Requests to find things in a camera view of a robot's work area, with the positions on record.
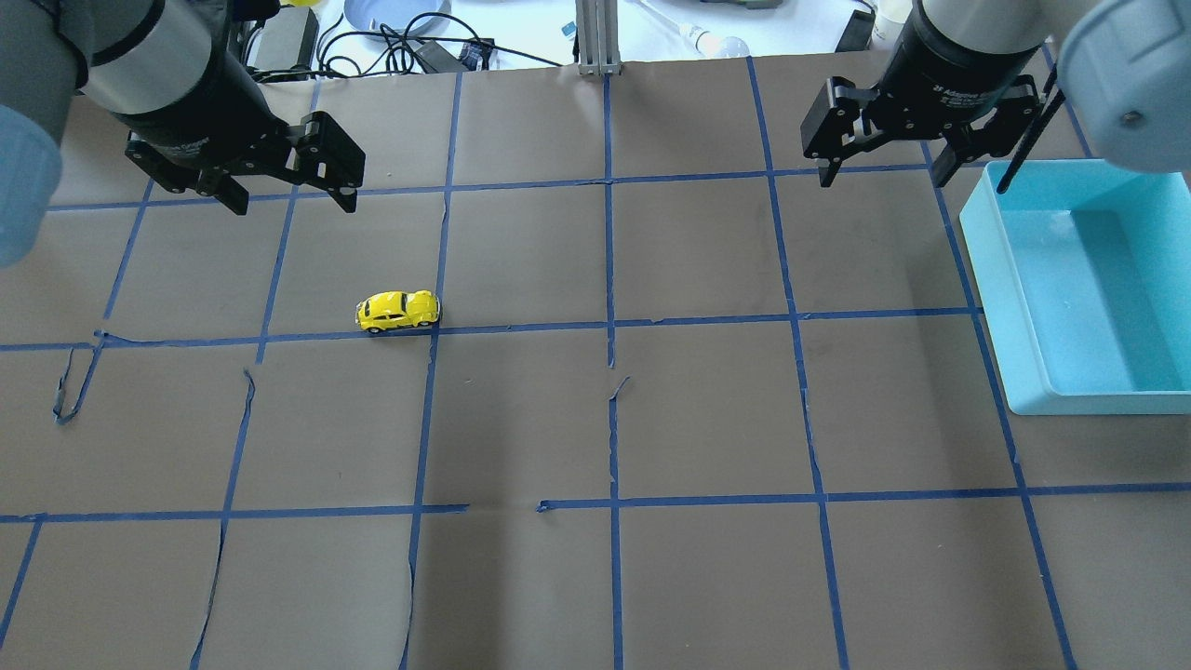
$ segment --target yellow toy car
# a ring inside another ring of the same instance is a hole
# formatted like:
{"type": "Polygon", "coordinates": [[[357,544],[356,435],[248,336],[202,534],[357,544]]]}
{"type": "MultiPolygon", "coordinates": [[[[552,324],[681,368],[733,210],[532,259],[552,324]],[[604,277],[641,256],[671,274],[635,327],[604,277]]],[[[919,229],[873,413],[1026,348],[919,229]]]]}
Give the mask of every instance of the yellow toy car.
{"type": "Polygon", "coordinates": [[[439,312],[438,298],[430,290],[388,290],[356,305],[356,325],[375,334],[394,327],[430,325],[438,320],[439,312]]]}

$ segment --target grid square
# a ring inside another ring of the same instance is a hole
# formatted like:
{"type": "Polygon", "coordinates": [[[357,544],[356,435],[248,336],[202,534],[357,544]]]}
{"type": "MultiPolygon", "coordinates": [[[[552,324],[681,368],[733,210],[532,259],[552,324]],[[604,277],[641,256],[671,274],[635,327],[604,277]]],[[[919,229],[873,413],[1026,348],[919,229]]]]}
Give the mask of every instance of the grid square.
{"type": "MultiPolygon", "coordinates": [[[[847,54],[807,54],[790,58],[786,56],[755,58],[757,87],[765,105],[766,130],[769,133],[769,150],[775,169],[815,168],[815,159],[803,156],[802,123],[811,104],[828,76],[843,76],[856,86],[867,88],[877,83],[885,65],[887,51],[853,51],[847,54]]],[[[847,161],[848,165],[897,165],[922,164],[922,149],[917,142],[894,142],[875,151],[858,154],[847,161]]],[[[834,190],[854,179],[854,174],[841,174],[834,190]]]]}
{"type": "Polygon", "coordinates": [[[788,323],[622,327],[616,370],[622,497],[813,490],[788,323]]]}
{"type": "Polygon", "coordinates": [[[623,509],[625,665],[836,668],[819,538],[810,505],[623,509]]]}
{"type": "Polygon", "coordinates": [[[395,668],[409,544],[409,516],[233,520],[199,668],[395,668]]]}
{"type": "Polygon", "coordinates": [[[604,320],[604,188],[456,193],[443,323],[604,320]]]}
{"type": "Polygon", "coordinates": [[[453,76],[324,80],[318,108],[364,149],[364,188],[442,186],[454,96],[453,76]]]}
{"type": "Polygon", "coordinates": [[[410,670],[611,668],[607,514],[424,516],[410,670]]]}
{"type": "Polygon", "coordinates": [[[261,332],[286,202],[247,217],[218,203],[149,207],[110,330],[121,338],[243,338],[261,332]]]}
{"type": "Polygon", "coordinates": [[[360,300],[434,289],[442,219],[439,193],[368,195],[354,214],[329,198],[298,200],[269,331],[356,330],[360,300]]]}
{"type": "Polygon", "coordinates": [[[91,98],[70,100],[62,136],[62,180],[51,205],[139,202],[149,175],[124,157],[129,129],[91,98]]]}
{"type": "Polygon", "coordinates": [[[765,169],[744,60],[700,62],[698,84],[690,67],[629,63],[612,77],[615,174],[765,169]]]}
{"type": "Polygon", "coordinates": [[[1191,418],[1009,415],[1031,487],[1191,481],[1191,418]]]}
{"type": "Polygon", "coordinates": [[[575,65],[463,75],[455,183],[603,175],[601,79],[575,65]]]}
{"type": "Polygon", "coordinates": [[[133,208],[50,212],[27,256],[0,270],[0,343],[85,343],[132,230],[133,208]]]}
{"type": "Polygon", "coordinates": [[[269,345],[237,508],[412,505],[426,338],[269,345]]]}
{"type": "Polygon", "coordinates": [[[1064,668],[1017,499],[831,503],[856,670],[1064,668]]]}
{"type": "Polygon", "coordinates": [[[802,332],[828,490],[1015,486],[968,317],[806,320],[802,332]]]}
{"type": "Polygon", "coordinates": [[[0,668],[187,668],[218,549],[218,521],[48,524],[0,668]]]}
{"type": "MultiPolygon", "coordinates": [[[[67,426],[50,415],[66,352],[0,356],[0,514],[219,509],[244,411],[241,371],[252,355],[105,350],[67,426]]],[[[89,363],[75,355],[67,409],[89,363]]]]}
{"type": "Polygon", "coordinates": [[[1191,662],[1191,495],[1034,499],[1064,624],[1080,668],[1191,662]]]}
{"type": "Polygon", "coordinates": [[[798,311],[962,306],[964,290],[925,170],[778,180],[798,311]]]}
{"type": "Polygon", "coordinates": [[[615,188],[617,318],[786,313],[765,179],[615,188]]]}
{"type": "Polygon", "coordinates": [[[606,497],[606,352],[603,328],[443,338],[425,502],[606,497]]]}

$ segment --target yellow object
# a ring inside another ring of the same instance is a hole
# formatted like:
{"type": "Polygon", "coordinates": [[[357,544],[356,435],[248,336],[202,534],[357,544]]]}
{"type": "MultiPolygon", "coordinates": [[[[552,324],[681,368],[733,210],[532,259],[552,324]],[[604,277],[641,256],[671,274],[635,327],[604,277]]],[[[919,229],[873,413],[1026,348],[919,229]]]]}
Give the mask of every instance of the yellow object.
{"type": "Polygon", "coordinates": [[[356,325],[375,334],[394,327],[430,325],[438,320],[439,312],[438,298],[430,290],[388,290],[356,305],[356,325]]]}

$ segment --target cable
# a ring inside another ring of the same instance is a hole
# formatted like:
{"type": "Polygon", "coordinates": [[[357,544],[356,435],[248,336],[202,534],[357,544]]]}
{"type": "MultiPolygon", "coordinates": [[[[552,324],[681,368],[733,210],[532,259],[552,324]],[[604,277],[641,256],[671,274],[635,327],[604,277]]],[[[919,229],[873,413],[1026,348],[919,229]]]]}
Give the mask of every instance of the cable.
{"type": "Polygon", "coordinates": [[[562,65],[562,63],[554,62],[554,61],[551,61],[549,58],[542,58],[542,57],[535,56],[532,54],[526,54],[525,51],[519,51],[517,49],[510,49],[507,46],[498,46],[498,45],[484,42],[480,38],[480,33],[476,32],[475,29],[473,29],[470,25],[468,25],[462,19],[460,19],[457,17],[454,17],[451,14],[444,13],[444,12],[423,12],[420,14],[417,14],[416,17],[413,17],[412,19],[410,19],[410,21],[405,25],[405,30],[404,31],[398,31],[398,30],[393,29],[389,25],[381,24],[380,26],[378,26],[379,30],[349,30],[349,31],[341,32],[341,33],[338,33],[338,35],[336,35],[333,37],[330,37],[329,39],[324,39],[342,21],[343,21],[343,15],[341,14],[339,19],[331,27],[329,27],[323,33],[323,36],[318,39],[318,42],[316,43],[316,49],[314,49],[316,58],[318,60],[318,70],[336,71],[342,77],[373,76],[373,75],[382,75],[382,74],[397,74],[397,75],[413,74],[414,73],[413,67],[414,67],[414,64],[417,64],[417,60],[413,57],[413,52],[414,52],[416,49],[411,44],[411,42],[424,43],[424,42],[430,42],[430,40],[436,40],[436,42],[454,42],[454,43],[469,43],[469,44],[475,44],[476,46],[480,46],[480,48],[491,49],[491,50],[494,50],[494,51],[504,51],[506,54],[512,54],[512,55],[520,56],[523,58],[529,58],[531,61],[536,61],[536,62],[544,63],[544,64],[548,64],[548,65],[554,65],[554,67],[561,67],[562,65]],[[464,30],[467,30],[472,35],[472,37],[470,38],[430,37],[430,36],[417,36],[417,37],[414,37],[414,36],[410,35],[410,31],[413,30],[413,26],[418,21],[420,21],[423,19],[426,19],[426,18],[432,18],[432,17],[441,17],[441,18],[444,18],[444,19],[448,19],[450,21],[454,21],[454,23],[459,24],[461,27],[463,27],[464,30]],[[385,40],[385,49],[381,51],[381,54],[378,57],[378,60],[373,62],[373,64],[368,65],[367,68],[361,68],[358,62],[356,62],[354,58],[350,58],[348,56],[332,56],[330,58],[328,57],[328,54],[331,51],[331,46],[333,46],[336,42],[338,42],[339,39],[344,38],[344,37],[351,37],[351,36],[357,36],[357,35],[368,36],[368,37],[380,37],[381,39],[385,40]],[[339,71],[335,70],[331,65],[336,61],[347,61],[348,63],[351,63],[353,69],[356,70],[355,74],[345,74],[345,73],[339,73],[339,71]],[[380,64],[381,61],[385,61],[386,69],[381,70],[381,71],[374,73],[373,69],[378,64],[380,64]]]}
{"type": "Polygon", "coordinates": [[[429,17],[442,17],[444,19],[450,19],[450,20],[457,23],[459,25],[463,26],[463,29],[467,30],[468,32],[470,32],[472,37],[474,37],[476,40],[480,39],[480,33],[475,32],[475,29],[473,29],[472,26],[467,25],[467,23],[464,23],[463,19],[453,17],[453,15],[443,13],[443,12],[422,12],[420,14],[413,17],[412,19],[410,19],[410,23],[405,24],[405,35],[410,35],[410,31],[413,30],[413,24],[418,23],[419,19],[429,18],[429,17]]]}
{"type": "Polygon", "coordinates": [[[1017,170],[1022,169],[1022,163],[1025,162],[1025,157],[1030,155],[1034,149],[1034,144],[1037,143],[1039,137],[1042,137],[1042,131],[1046,130],[1047,124],[1054,118],[1054,114],[1059,112],[1062,104],[1067,100],[1061,88],[1056,88],[1054,92],[1054,98],[1047,105],[1046,111],[1042,112],[1040,118],[1034,119],[1030,127],[1025,131],[1025,137],[1022,139],[1022,145],[1017,148],[1017,152],[1014,154],[1014,159],[1009,162],[1009,168],[1005,169],[1004,176],[1000,177],[1000,182],[997,183],[997,193],[1004,194],[1009,190],[1009,184],[1014,181],[1014,176],[1017,175],[1017,170]]]}
{"type": "Polygon", "coordinates": [[[335,29],[339,27],[339,24],[343,23],[343,18],[344,18],[343,12],[339,12],[339,18],[336,19],[333,24],[331,24],[331,27],[324,30],[323,33],[318,36],[318,40],[314,42],[314,52],[316,54],[318,54],[323,49],[323,40],[326,39],[326,36],[331,35],[331,31],[333,31],[335,29]]]}
{"type": "Polygon", "coordinates": [[[256,38],[264,30],[264,21],[256,21],[252,27],[248,30],[248,37],[244,38],[244,52],[241,57],[241,63],[248,64],[248,57],[252,54],[252,45],[256,44],[256,38]]]}

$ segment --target blue painter's tape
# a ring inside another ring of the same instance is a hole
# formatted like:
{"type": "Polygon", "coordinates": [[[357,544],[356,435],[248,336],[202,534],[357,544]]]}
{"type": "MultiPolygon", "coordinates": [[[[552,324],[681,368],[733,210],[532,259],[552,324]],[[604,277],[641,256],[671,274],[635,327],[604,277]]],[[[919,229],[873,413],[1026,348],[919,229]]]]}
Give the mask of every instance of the blue painter's tape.
{"type": "Polygon", "coordinates": [[[707,325],[716,323],[766,323],[790,320],[787,313],[753,313],[741,315],[680,315],[666,318],[630,318],[618,319],[617,327],[643,327],[650,325],[707,325]]]}
{"type": "Polygon", "coordinates": [[[46,212],[89,212],[98,209],[135,209],[141,206],[136,202],[89,202],[85,205],[50,205],[46,212]]]}
{"type": "MultiPolygon", "coordinates": [[[[463,94],[463,75],[455,75],[455,95],[451,102],[450,134],[447,142],[447,176],[443,189],[443,223],[438,237],[438,276],[435,280],[437,294],[442,296],[443,283],[447,276],[447,244],[450,240],[450,203],[451,189],[455,184],[455,146],[459,140],[459,111],[460,99],[463,94]]],[[[422,505],[425,501],[426,491],[426,461],[430,453],[430,411],[434,408],[435,399],[435,375],[438,368],[438,339],[442,333],[442,323],[435,323],[430,332],[430,356],[426,364],[426,388],[422,396],[422,436],[418,439],[418,472],[413,489],[414,513],[410,522],[410,584],[411,589],[418,575],[418,550],[422,541],[422,505]]],[[[405,649],[401,650],[401,663],[398,666],[405,670],[410,664],[410,640],[413,637],[413,601],[410,601],[410,627],[406,631],[405,649]]]]}
{"type": "Polygon", "coordinates": [[[29,532],[29,541],[25,543],[25,555],[20,559],[20,568],[17,569],[17,580],[13,582],[12,591],[8,594],[8,605],[4,610],[4,619],[0,619],[0,649],[4,649],[4,640],[8,637],[12,615],[17,610],[17,600],[20,597],[20,589],[25,586],[29,564],[33,561],[33,550],[37,547],[37,538],[42,534],[42,525],[44,522],[44,515],[38,515],[35,518],[33,527],[29,532]]]}
{"type": "Polygon", "coordinates": [[[616,368],[616,244],[612,196],[612,80],[604,76],[604,312],[607,320],[607,367],[616,368]]]}
{"type": "Polygon", "coordinates": [[[95,376],[95,368],[99,367],[99,357],[104,353],[104,343],[106,340],[104,338],[104,331],[96,330],[95,334],[99,338],[99,342],[94,347],[89,347],[92,350],[91,364],[87,367],[87,375],[83,377],[82,386],[79,388],[79,397],[70,407],[70,411],[63,414],[62,411],[66,406],[66,383],[67,378],[70,376],[70,365],[74,363],[75,350],[71,349],[67,355],[67,365],[62,370],[62,376],[58,377],[58,386],[54,393],[54,407],[50,411],[54,414],[54,424],[58,426],[70,424],[70,421],[79,415],[79,412],[82,411],[82,402],[87,397],[87,390],[91,389],[91,381],[95,376]]]}
{"type": "Polygon", "coordinates": [[[152,350],[157,347],[233,347],[257,345],[260,338],[216,338],[211,340],[130,340],[108,331],[102,331],[104,346],[111,350],[152,350]]]}
{"type": "Polygon", "coordinates": [[[0,345],[0,355],[7,352],[64,352],[91,349],[89,343],[44,343],[30,345],[0,345]]]}
{"type": "Polygon", "coordinates": [[[940,489],[924,491],[849,491],[827,494],[829,502],[936,501],[968,499],[1011,499],[1017,489],[940,489]]]}
{"type": "Polygon", "coordinates": [[[252,375],[244,369],[244,380],[248,381],[248,393],[244,395],[244,413],[239,419],[239,431],[236,433],[236,449],[232,450],[231,469],[227,474],[227,490],[224,493],[223,518],[219,520],[219,550],[216,553],[216,571],[211,580],[211,591],[207,594],[207,610],[202,620],[202,631],[199,633],[199,641],[194,645],[194,653],[191,655],[191,670],[198,670],[202,658],[202,645],[207,639],[207,627],[211,625],[211,612],[216,606],[216,588],[219,586],[219,569],[223,566],[223,550],[227,541],[227,513],[231,512],[231,503],[236,496],[236,482],[239,480],[239,464],[244,456],[244,440],[248,437],[248,424],[252,417],[252,399],[256,396],[256,382],[252,375]]]}
{"type": "Polygon", "coordinates": [[[311,507],[285,509],[182,509],[174,512],[88,512],[0,516],[0,524],[104,524],[112,521],[210,521],[220,519],[326,519],[336,516],[403,516],[463,514],[467,505],[397,505],[372,507],[311,507]]]}
{"type": "Polygon", "coordinates": [[[132,257],[132,245],[137,242],[137,233],[141,232],[141,223],[145,218],[145,207],[149,203],[149,194],[152,193],[152,179],[145,184],[144,195],[141,196],[137,217],[132,220],[132,230],[129,231],[129,240],[124,244],[124,255],[120,256],[120,267],[116,270],[116,280],[112,281],[112,290],[107,295],[107,306],[104,307],[104,320],[112,315],[116,308],[116,296],[120,293],[120,283],[124,282],[124,273],[129,268],[129,258],[132,257]]]}
{"type": "MultiPolygon", "coordinates": [[[[930,163],[930,150],[925,142],[921,143],[922,156],[930,163]]],[[[943,192],[940,188],[935,188],[935,202],[939,205],[939,214],[943,221],[943,230],[947,232],[947,243],[952,249],[952,259],[955,262],[955,269],[960,275],[960,284],[964,288],[964,299],[967,306],[972,308],[972,328],[975,331],[977,346],[980,350],[980,359],[984,363],[985,376],[987,377],[989,389],[992,392],[992,401],[997,408],[997,419],[1000,422],[1000,432],[1005,440],[1005,451],[1009,456],[1009,465],[1014,471],[1014,480],[1017,483],[1017,493],[1022,500],[1022,512],[1025,515],[1025,526],[1030,533],[1030,543],[1034,545],[1034,556],[1039,564],[1039,576],[1042,580],[1042,588],[1046,591],[1047,605],[1050,608],[1050,619],[1054,622],[1055,635],[1059,638],[1059,649],[1062,651],[1064,663],[1067,670],[1075,670],[1078,668],[1075,663],[1074,652],[1071,649],[1071,640],[1067,637],[1067,626],[1064,621],[1062,610],[1059,607],[1059,596],[1054,590],[1054,581],[1050,577],[1050,566],[1046,557],[1046,549],[1042,546],[1042,536],[1039,532],[1037,520],[1034,516],[1034,505],[1030,502],[1029,489],[1025,486],[1025,476],[1022,472],[1022,467],[1017,457],[1017,444],[1014,440],[1012,430],[1009,426],[1009,413],[1005,409],[1005,403],[1002,397],[1000,384],[997,382],[997,372],[993,368],[992,355],[989,352],[989,343],[984,337],[984,327],[980,324],[980,317],[975,313],[975,298],[972,292],[972,283],[968,281],[967,268],[964,264],[964,256],[960,253],[959,240],[955,234],[955,230],[952,226],[952,217],[947,211],[947,202],[943,199],[943,192]]]]}
{"type": "Polygon", "coordinates": [[[289,243],[289,228],[293,226],[294,207],[298,205],[298,186],[289,189],[289,203],[286,205],[286,220],[281,226],[281,239],[278,242],[278,257],[273,263],[273,278],[269,281],[269,296],[264,301],[264,317],[261,319],[261,339],[256,346],[256,365],[264,363],[264,347],[269,337],[269,321],[273,320],[273,307],[278,300],[278,283],[281,282],[281,267],[286,261],[286,246],[289,243]]]}
{"type": "Polygon", "coordinates": [[[510,181],[506,183],[459,183],[451,190],[511,190],[519,188],[559,188],[566,186],[599,186],[605,179],[551,179],[545,181],[510,181]]]}
{"type": "Polygon", "coordinates": [[[1191,491],[1191,482],[1151,484],[1077,484],[1071,487],[1029,487],[1031,496],[1080,496],[1103,494],[1172,494],[1191,491]]]}
{"type": "Polygon", "coordinates": [[[669,181],[707,181],[712,179],[750,179],[765,176],[765,170],[710,171],[697,174],[651,174],[641,176],[617,176],[616,183],[665,183],[669,181]]]}
{"type": "Polygon", "coordinates": [[[931,307],[913,309],[856,309],[799,312],[799,320],[825,320],[840,318],[899,318],[909,315],[965,315],[975,311],[973,307],[931,307]]]}
{"type": "Polygon", "coordinates": [[[570,320],[561,323],[518,323],[510,325],[450,325],[444,326],[443,334],[484,334],[492,332],[528,332],[537,330],[596,330],[605,327],[603,320],[570,320]]]}
{"type": "MultiPolygon", "coordinates": [[[[756,79],[756,67],[753,57],[744,58],[748,67],[749,84],[753,89],[753,105],[756,108],[756,124],[761,133],[761,146],[765,154],[765,169],[769,186],[769,208],[773,213],[773,232],[778,244],[778,262],[781,267],[781,286],[786,293],[786,306],[790,311],[790,332],[793,339],[794,368],[798,372],[799,397],[802,401],[803,425],[806,432],[806,453],[811,465],[811,480],[815,483],[815,495],[823,496],[823,475],[819,471],[818,457],[815,453],[815,433],[811,430],[806,368],[803,359],[802,330],[798,325],[798,306],[794,302],[793,286],[790,281],[790,263],[786,256],[786,238],[781,225],[781,206],[778,198],[778,182],[773,169],[773,150],[769,143],[769,130],[765,120],[765,105],[761,101],[761,87],[756,79]]],[[[831,527],[828,522],[827,500],[819,501],[819,536],[823,544],[823,566],[827,577],[828,599],[831,603],[831,625],[835,631],[836,653],[840,668],[848,670],[848,645],[843,630],[843,612],[840,605],[840,587],[835,571],[835,552],[831,549],[831,527]]]]}

